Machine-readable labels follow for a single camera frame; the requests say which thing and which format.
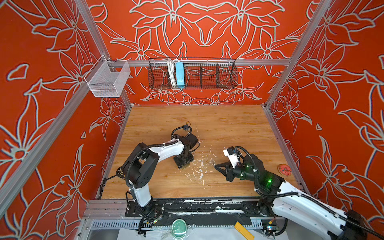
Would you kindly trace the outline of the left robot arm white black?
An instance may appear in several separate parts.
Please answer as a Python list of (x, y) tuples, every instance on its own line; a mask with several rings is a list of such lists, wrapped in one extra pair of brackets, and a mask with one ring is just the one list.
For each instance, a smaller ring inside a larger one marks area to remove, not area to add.
[(155, 207), (149, 190), (149, 182), (159, 162), (173, 158), (178, 169), (187, 167), (194, 160), (193, 152), (200, 146), (198, 138), (192, 134), (192, 127), (184, 125), (171, 132), (168, 142), (146, 145), (139, 143), (124, 164), (116, 171), (116, 176), (125, 180), (130, 189), (136, 209), (147, 220), (156, 220), (162, 211)]

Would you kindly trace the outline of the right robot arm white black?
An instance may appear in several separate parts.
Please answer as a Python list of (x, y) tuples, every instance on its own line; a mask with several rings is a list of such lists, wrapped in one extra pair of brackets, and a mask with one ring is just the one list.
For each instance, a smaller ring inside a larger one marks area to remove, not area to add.
[(359, 213), (334, 208), (300, 191), (266, 170), (263, 161), (243, 147), (230, 147), (223, 153), (229, 161), (215, 165), (215, 169), (229, 182), (235, 178), (253, 182), (255, 192), (261, 197), (258, 202), (261, 214), (283, 217), (324, 240), (366, 240), (368, 235), (384, 238), (365, 227)]

